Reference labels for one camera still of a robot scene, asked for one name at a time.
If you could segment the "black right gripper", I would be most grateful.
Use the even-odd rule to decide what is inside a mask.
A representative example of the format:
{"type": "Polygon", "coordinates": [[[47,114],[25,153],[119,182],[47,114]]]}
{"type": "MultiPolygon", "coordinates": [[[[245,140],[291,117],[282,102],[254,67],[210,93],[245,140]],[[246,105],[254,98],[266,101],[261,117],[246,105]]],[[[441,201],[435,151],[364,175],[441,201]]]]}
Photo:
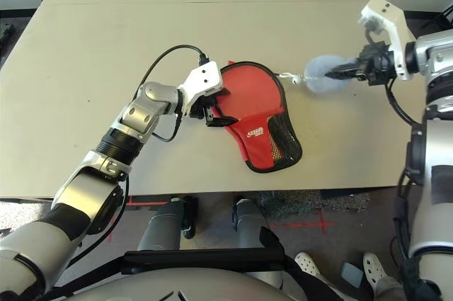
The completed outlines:
{"type": "Polygon", "coordinates": [[[369,86],[387,85],[395,79],[394,56],[384,41],[365,45],[358,57],[359,62],[340,64],[326,77],[334,80],[361,80],[365,76],[369,86]]]}

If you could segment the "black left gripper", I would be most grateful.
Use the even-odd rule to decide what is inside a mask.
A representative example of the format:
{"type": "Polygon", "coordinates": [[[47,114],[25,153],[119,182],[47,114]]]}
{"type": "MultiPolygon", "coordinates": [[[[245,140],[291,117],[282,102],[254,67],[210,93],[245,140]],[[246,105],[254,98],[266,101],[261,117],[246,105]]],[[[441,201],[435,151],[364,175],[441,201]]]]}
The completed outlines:
{"type": "Polygon", "coordinates": [[[208,127],[226,127],[233,125],[236,122],[236,118],[231,116],[220,116],[214,115],[214,108],[217,104],[218,96],[228,96],[230,91],[227,88],[223,88],[219,91],[211,93],[207,96],[200,96],[192,104],[189,112],[190,118],[205,119],[205,124],[208,127]]]}

